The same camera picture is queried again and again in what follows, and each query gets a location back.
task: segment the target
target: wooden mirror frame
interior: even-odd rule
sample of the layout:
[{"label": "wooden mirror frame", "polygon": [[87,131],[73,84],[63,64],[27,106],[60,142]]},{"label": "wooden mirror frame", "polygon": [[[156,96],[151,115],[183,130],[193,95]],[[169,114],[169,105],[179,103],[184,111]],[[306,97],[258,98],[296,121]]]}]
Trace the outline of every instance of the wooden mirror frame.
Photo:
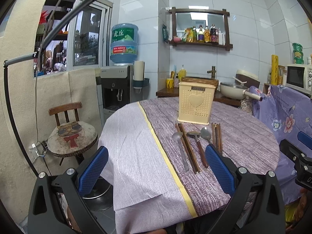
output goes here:
[{"label": "wooden mirror frame", "polygon": [[172,7],[171,10],[169,10],[169,13],[172,14],[172,37],[177,35],[177,13],[187,13],[187,12],[200,12],[200,13],[210,13],[215,15],[223,15],[224,20],[224,29],[225,29],[225,45],[219,45],[211,42],[174,42],[173,38],[170,41],[170,44],[172,46],[177,45],[202,45],[202,46],[215,46],[220,48],[225,48],[226,51],[230,51],[230,49],[233,48],[233,45],[230,44],[230,32],[229,32],[229,23],[227,20],[227,17],[230,16],[230,12],[228,12],[226,9],[223,9],[221,11],[215,11],[215,10],[202,10],[202,9],[177,9],[176,7]]}]

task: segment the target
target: red bow tie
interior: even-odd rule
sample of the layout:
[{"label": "red bow tie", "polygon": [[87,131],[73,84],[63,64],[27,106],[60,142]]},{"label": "red bow tie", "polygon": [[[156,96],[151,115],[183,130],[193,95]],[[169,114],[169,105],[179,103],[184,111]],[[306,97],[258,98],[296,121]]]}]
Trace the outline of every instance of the red bow tie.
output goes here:
[{"label": "red bow tie", "polygon": [[75,142],[75,139],[77,139],[78,136],[79,136],[79,134],[74,134],[74,135],[71,135],[71,136],[64,137],[64,140],[66,142],[71,141],[71,148],[78,147],[78,145]]}]

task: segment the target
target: heart emblem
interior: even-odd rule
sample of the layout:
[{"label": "heart emblem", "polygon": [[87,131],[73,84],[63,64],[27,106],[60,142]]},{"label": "heart emblem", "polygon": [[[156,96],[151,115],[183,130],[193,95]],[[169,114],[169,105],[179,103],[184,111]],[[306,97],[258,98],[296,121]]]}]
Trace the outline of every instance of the heart emblem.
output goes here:
[{"label": "heart emblem", "polygon": [[188,100],[190,101],[191,105],[196,108],[204,101],[204,97],[202,95],[192,94],[188,97]]}]

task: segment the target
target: microwave door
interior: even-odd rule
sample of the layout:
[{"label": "microwave door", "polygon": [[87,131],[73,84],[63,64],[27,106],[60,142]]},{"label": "microwave door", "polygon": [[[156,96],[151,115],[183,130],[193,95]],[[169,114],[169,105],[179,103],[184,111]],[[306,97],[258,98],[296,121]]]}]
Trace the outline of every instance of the microwave door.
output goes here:
[{"label": "microwave door", "polygon": [[287,67],[287,83],[304,88],[304,67]]}]

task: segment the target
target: blue gripper pad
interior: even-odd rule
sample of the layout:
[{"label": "blue gripper pad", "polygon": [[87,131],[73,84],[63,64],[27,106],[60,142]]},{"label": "blue gripper pad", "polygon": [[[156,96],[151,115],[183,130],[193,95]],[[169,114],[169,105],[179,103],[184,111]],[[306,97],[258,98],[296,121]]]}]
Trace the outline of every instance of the blue gripper pad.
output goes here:
[{"label": "blue gripper pad", "polygon": [[300,131],[297,135],[297,138],[300,142],[312,150],[312,138],[310,136]]},{"label": "blue gripper pad", "polygon": [[89,194],[108,161],[108,150],[103,147],[79,179],[78,193]]},{"label": "blue gripper pad", "polygon": [[223,192],[232,196],[235,192],[234,177],[210,145],[206,147],[205,157]]}]

